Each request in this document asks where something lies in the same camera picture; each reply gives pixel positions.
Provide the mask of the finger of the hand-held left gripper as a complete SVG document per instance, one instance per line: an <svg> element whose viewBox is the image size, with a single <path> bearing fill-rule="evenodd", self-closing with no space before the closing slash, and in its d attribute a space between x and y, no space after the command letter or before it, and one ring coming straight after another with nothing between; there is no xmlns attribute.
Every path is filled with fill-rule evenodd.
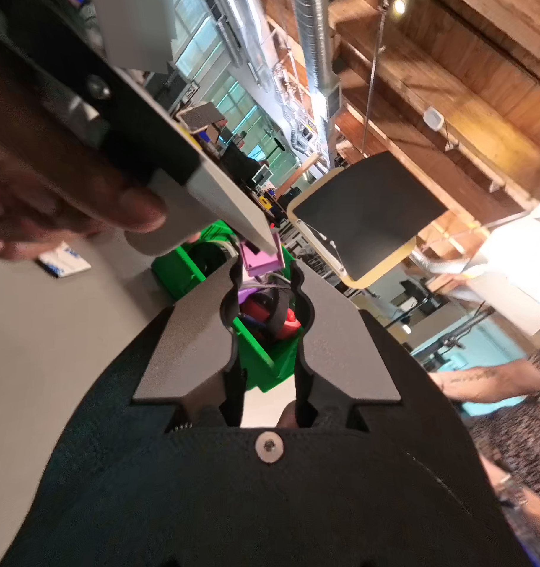
<svg viewBox="0 0 540 567"><path fill-rule="evenodd" d="M171 209L165 222L152 232L125 231L126 242L137 252L159 257L199 238L206 228L206 209Z"/></svg>
<svg viewBox="0 0 540 567"><path fill-rule="evenodd" d="M213 162L203 160L185 184L164 170L154 172L148 188L171 209L206 209L206 228L222 220L256 248L274 250L271 230L262 210Z"/></svg>

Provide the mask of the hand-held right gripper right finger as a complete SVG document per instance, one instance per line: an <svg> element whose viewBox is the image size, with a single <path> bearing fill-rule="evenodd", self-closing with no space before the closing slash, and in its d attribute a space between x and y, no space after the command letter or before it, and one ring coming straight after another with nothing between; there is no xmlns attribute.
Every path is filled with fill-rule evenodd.
<svg viewBox="0 0 540 567"><path fill-rule="evenodd" d="M348 419L361 405L398 405L401 394L357 306L304 263L292 262L295 314L302 325L295 359L295 415L327 409Z"/></svg>

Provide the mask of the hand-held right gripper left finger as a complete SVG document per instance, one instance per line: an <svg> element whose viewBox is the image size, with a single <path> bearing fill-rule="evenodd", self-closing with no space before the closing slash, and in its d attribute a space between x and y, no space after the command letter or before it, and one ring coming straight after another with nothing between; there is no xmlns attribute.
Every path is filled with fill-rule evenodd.
<svg viewBox="0 0 540 567"><path fill-rule="evenodd" d="M233 322L242 272L241 259L227 260L176 301L134 403L174 404L188 421L215 407L226 424L241 423L245 374Z"/></svg>

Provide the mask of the purple transparent cube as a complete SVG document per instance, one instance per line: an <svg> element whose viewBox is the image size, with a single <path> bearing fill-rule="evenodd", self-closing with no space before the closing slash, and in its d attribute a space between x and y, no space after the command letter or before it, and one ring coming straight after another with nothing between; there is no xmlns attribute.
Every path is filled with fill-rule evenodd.
<svg viewBox="0 0 540 567"><path fill-rule="evenodd" d="M239 240L239 253L249 277L258 277L285 268L279 233L276 229L271 229L271 235L274 243L274 250L271 253L256 248L245 239Z"/></svg>

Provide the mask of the green plastic bin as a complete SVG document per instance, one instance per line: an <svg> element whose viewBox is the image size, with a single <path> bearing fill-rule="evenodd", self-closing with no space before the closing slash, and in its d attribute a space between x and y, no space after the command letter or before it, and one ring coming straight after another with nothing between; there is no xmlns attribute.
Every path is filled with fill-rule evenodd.
<svg viewBox="0 0 540 567"><path fill-rule="evenodd" d="M222 221L212 223L201 232L198 240L211 239L232 242L238 251L235 259L240 258L239 239L226 223ZM184 251L183 245L157 257L152 262L152 271L156 278L176 301L206 280L206 277ZM257 277L249 277L246 272L243 272L242 286L251 283L266 284L268 286L266 289L252 294L253 300L263 306L269 306L271 311L276 308L276 304L284 303L295 313L293 292L286 288L286 284L289 283L292 257L285 249L282 250L285 268ZM240 362L247 374L247 388L258 387L262 392L268 392L293 375L297 341L302 326L298 333L289 340L269 342L245 326L240 315L241 305L239 305L238 316L233 321L233 327L238 338Z"/></svg>

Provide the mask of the person's left hand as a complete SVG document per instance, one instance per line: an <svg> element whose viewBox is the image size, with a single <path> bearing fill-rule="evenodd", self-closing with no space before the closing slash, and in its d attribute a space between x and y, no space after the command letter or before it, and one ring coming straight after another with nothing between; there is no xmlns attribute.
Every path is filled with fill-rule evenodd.
<svg viewBox="0 0 540 567"><path fill-rule="evenodd" d="M0 259L34 259L109 227L160 228L164 202L83 145L46 109L34 78L0 41Z"/></svg>

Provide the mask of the white cylinder with black cap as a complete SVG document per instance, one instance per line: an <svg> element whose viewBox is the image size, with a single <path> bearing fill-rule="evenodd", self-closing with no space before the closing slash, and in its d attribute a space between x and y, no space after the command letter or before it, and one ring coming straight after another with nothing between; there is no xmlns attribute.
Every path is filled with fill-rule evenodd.
<svg viewBox="0 0 540 567"><path fill-rule="evenodd" d="M222 239L196 240L184 244L183 249L206 278L238 256L235 245Z"/></svg>

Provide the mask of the red round tool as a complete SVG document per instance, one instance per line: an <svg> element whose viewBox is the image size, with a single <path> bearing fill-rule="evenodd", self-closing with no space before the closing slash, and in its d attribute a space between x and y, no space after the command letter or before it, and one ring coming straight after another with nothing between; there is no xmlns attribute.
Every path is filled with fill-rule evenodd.
<svg viewBox="0 0 540 567"><path fill-rule="evenodd" d="M253 295L241 305L240 315L249 330L272 343L293 338L301 328L293 310L284 303L276 304L271 311L269 306L254 301Z"/></svg>

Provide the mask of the white card with blue print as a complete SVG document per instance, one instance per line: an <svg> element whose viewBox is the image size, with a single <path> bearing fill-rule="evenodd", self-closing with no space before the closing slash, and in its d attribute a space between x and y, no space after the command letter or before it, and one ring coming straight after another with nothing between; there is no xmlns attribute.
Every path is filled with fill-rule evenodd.
<svg viewBox="0 0 540 567"><path fill-rule="evenodd" d="M45 272L57 279L81 274L91 269L91 264L65 242L52 251L40 254L35 262Z"/></svg>

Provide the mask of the black panel with pale rim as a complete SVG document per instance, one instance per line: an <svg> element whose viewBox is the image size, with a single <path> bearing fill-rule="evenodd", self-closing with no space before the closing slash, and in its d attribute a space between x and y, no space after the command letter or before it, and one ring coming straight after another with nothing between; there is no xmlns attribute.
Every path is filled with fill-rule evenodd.
<svg viewBox="0 0 540 567"><path fill-rule="evenodd" d="M386 151L332 169L289 203L287 215L346 287L364 289L408 257L447 210Z"/></svg>

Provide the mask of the white light panel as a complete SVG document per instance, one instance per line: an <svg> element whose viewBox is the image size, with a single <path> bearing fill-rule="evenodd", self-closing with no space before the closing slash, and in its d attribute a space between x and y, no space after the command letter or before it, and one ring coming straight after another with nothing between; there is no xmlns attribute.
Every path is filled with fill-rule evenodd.
<svg viewBox="0 0 540 567"><path fill-rule="evenodd" d="M488 273L517 288L495 310L529 336L540 331L540 203L527 216L496 228L478 253Z"/></svg>

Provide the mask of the large silver air duct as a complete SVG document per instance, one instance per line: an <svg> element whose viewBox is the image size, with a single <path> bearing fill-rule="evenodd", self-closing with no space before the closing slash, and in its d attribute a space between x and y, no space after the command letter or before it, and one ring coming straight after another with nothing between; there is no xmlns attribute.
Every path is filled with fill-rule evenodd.
<svg viewBox="0 0 540 567"><path fill-rule="evenodd" d="M293 1L293 10L319 146L325 160L330 162L336 152L334 124L342 96L339 78L332 69L328 1Z"/></svg>

